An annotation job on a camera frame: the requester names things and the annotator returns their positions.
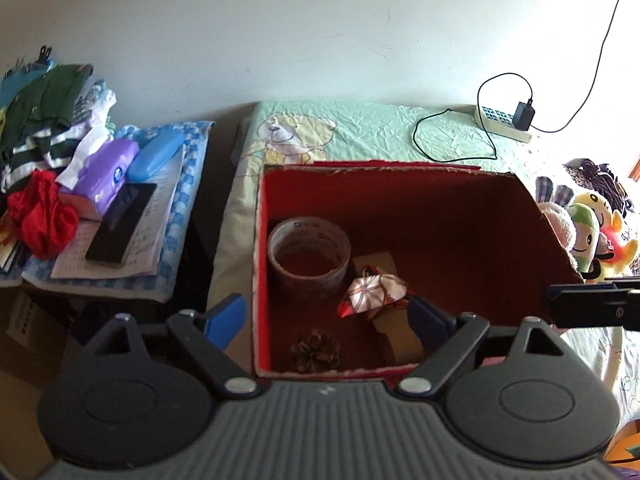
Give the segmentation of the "pile of clothes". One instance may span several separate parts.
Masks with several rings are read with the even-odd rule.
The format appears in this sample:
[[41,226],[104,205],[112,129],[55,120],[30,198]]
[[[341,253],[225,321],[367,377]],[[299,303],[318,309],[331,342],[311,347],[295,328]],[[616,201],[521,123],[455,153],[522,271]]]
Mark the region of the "pile of clothes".
[[24,188],[36,170],[62,172],[96,127],[112,133],[115,92],[91,64],[58,64],[52,48],[16,61],[1,81],[1,192]]

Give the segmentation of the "dark patterned cloth bundle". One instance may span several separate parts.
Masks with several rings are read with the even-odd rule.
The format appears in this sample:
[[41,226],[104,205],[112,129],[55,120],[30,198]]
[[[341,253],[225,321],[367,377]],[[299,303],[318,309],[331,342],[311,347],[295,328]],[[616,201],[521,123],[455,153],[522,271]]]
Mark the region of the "dark patterned cloth bundle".
[[589,158],[576,158],[566,162],[564,168],[578,185],[598,192],[623,217],[636,211],[622,181],[608,164],[597,165]]

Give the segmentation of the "brown pine cone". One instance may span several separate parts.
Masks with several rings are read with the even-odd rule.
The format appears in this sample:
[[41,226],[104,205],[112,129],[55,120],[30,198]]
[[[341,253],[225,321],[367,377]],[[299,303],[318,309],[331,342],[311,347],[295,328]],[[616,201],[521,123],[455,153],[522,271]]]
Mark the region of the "brown pine cone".
[[291,347],[295,369],[299,374],[317,374],[336,370],[341,362],[341,345],[336,337],[323,330],[313,330]]

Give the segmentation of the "pink plush rabbit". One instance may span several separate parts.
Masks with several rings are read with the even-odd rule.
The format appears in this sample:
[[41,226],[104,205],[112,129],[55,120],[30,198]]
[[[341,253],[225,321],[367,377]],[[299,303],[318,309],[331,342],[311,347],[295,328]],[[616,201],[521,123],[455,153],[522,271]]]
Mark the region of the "pink plush rabbit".
[[577,232],[567,207],[574,198],[574,191],[567,185],[554,185],[548,177],[536,177],[535,200],[540,211],[547,218],[560,245],[567,252],[575,271],[578,264],[572,255]]

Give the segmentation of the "large red cardboard box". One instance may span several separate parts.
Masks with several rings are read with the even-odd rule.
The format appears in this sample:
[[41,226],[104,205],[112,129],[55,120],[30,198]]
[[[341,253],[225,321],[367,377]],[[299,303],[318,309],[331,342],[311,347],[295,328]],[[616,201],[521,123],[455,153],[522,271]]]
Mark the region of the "large red cardboard box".
[[553,285],[576,284],[566,250],[514,174],[423,162],[316,162],[269,166],[258,184],[253,249],[253,364],[262,377],[299,374],[294,344],[314,330],[338,343],[338,378],[396,379],[384,342],[362,314],[331,296],[286,290],[268,256],[271,232],[302,217],[346,235],[353,259],[386,255],[384,269],[450,314],[495,325],[548,316]]

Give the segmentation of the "blue glasses case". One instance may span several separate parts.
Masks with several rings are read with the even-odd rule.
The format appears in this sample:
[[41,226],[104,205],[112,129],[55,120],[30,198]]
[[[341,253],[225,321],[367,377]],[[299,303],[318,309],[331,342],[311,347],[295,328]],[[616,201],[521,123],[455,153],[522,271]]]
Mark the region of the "blue glasses case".
[[142,183],[155,176],[181,150],[184,133],[178,129],[162,129],[144,144],[127,170],[130,182]]

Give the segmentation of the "purple tissue pack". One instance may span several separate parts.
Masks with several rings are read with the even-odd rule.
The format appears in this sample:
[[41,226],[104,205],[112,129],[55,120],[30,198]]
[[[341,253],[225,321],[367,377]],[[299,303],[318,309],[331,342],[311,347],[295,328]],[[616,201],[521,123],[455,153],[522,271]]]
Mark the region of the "purple tissue pack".
[[106,141],[83,160],[77,157],[56,178],[58,198],[72,205],[80,218],[99,221],[125,183],[126,173],[139,153],[137,142]]

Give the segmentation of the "black smartphone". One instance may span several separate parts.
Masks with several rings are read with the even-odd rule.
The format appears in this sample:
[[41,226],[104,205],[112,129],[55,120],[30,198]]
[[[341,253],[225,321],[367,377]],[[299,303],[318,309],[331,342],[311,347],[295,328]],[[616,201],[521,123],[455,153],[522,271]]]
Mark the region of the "black smartphone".
[[107,209],[86,253],[88,261],[119,266],[150,202],[155,183],[126,183]]

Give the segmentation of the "blue checkered cloth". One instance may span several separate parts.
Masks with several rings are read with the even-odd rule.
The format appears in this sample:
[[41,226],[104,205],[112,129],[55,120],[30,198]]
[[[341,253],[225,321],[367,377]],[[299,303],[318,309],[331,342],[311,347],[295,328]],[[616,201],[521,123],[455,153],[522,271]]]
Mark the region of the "blue checkered cloth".
[[61,294],[166,302],[172,296],[186,229],[194,206],[207,152],[211,122],[177,122],[140,129],[125,126],[116,136],[143,146],[158,134],[179,131],[183,148],[151,181],[156,189],[126,252],[122,266],[102,266],[85,258],[96,222],[83,221],[76,240],[55,260],[29,258],[1,275],[3,288],[32,285]]

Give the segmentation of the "clear tape roll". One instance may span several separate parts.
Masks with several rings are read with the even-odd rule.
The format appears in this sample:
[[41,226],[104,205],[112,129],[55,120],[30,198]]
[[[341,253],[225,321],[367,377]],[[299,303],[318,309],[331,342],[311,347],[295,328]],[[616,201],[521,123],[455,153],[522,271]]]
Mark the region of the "clear tape roll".
[[342,287],[352,245],[332,222],[295,217],[273,228],[267,255],[284,292],[293,298],[324,298]]

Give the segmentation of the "green plush doll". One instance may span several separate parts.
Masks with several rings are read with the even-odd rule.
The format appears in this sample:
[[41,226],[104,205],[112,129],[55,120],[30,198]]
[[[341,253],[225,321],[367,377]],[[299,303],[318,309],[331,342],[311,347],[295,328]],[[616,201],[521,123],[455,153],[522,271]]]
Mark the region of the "green plush doll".
[[572,203],[567,207],[573,221],[576,237],[570,254],[577,263],[577,269],[587,282],[604,279],[602,262],[609,263],[614,257],[613,245],[601,233],[596,213],[587,205]]

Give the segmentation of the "pastel cartoon bed sheet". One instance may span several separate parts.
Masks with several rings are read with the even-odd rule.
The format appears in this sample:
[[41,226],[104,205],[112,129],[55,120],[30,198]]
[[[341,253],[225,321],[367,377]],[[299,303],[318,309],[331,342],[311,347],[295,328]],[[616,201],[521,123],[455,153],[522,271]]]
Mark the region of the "pastel cartoon bed sheet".
[[[231,152],[234,169],[224,207],[207,307],[232,292],[252,291],[258,177],[262,165],[330,162],[427,162],[411,131],[434,110],[348,101],[262,101],[239,126]],[[472,116],[450,112],[422,122],[420,141],[434,158],[489,153]],[[483,169],[513,172],[533,193],[538,174],[574,186],[541,141],[521,144],[497,136],[497,160],[471,160]],[[620,427],[639,420],[639,333],[620,327],[578,328],[562,335],[599,376],[620,407]]]

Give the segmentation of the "white paper sheet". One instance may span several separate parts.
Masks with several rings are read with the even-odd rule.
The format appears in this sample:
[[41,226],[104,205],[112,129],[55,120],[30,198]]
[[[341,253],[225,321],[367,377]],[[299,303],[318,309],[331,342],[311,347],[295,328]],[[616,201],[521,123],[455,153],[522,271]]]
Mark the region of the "white paper sheet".
[[160,261],[183,150],[148,182],[127,183],[100,222],[83,221],[55,260],[55,280],[119,280],[153,274]]

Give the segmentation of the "black charger adapter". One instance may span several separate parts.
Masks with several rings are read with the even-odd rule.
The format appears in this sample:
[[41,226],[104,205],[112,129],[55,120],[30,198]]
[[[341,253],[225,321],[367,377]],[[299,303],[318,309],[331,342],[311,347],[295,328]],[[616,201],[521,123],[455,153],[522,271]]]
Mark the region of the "black charger adapter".
[[512,118],[512,125],[516,130],[527,131],[535,116],[533,100],[519,102]]

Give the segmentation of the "white power strip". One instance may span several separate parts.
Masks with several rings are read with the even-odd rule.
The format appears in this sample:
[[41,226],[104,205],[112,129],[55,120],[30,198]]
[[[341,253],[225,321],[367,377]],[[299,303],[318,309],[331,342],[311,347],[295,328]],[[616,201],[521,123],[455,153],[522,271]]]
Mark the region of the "white power strip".
[[529,143],[533,136],[513,125],[513,116],[483,105],[474,108],[474,122],[489,133],[514,141]]

